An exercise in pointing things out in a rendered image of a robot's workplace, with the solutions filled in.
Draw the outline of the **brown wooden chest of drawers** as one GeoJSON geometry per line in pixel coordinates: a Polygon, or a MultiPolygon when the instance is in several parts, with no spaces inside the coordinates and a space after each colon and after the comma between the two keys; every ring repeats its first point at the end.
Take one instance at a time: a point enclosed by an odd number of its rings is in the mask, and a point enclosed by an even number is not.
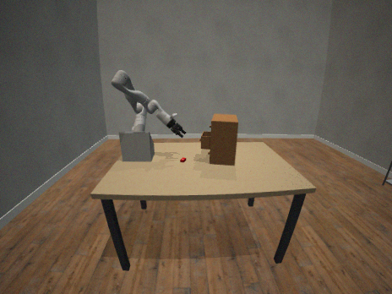
{"type": "Polygon", "coordinates": [[[235,122],[219,118],[211,120],[210,164],[235,166],[237,149],[237,115],[221,114],[235,122]]]}

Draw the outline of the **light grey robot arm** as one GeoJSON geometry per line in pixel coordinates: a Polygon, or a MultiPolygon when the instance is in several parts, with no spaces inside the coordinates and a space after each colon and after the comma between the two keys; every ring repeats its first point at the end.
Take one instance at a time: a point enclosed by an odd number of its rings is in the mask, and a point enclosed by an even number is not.
{"type": "Polygon", "coordinates": [[[148,112],[149,114],[153,114],[158,108],[158,112],[156,116],[165,125],[167,125],[177,115],[174,112],[171,116],[169,116],[166,112],[162,110],[159,103],[155,100],[152,100],[149,104],[150,98],[146,96],[144,93],[140,91],[136,91],[135,88],[133,87],[133,84],[128,74],[122,70],[117,71],[114,78],[112,79],[112,85],[116,89],[124,93],[125,98],[128,100],[133,110],[137,114],[134,118],[134,125],[133,125],[132,132],[144,131],[146,112],[148,112]]]}

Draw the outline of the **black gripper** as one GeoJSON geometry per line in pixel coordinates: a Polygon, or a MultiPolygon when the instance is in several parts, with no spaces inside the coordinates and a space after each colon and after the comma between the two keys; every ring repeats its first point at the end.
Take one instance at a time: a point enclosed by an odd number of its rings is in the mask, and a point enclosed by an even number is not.
{"type": "Polygon", "coordinates": [[[181,138],[183,138],[183,135],[179,131],[181,131],[183,134],[185,134],[186,132],[182,129],[182,126],[180,126],[178,123],[175,123],[175,122],[176,121],[174,119],[172,119],[166,126],[168,128],[171,128],[171,131],[175,135],[179,135],[181,138]]]}

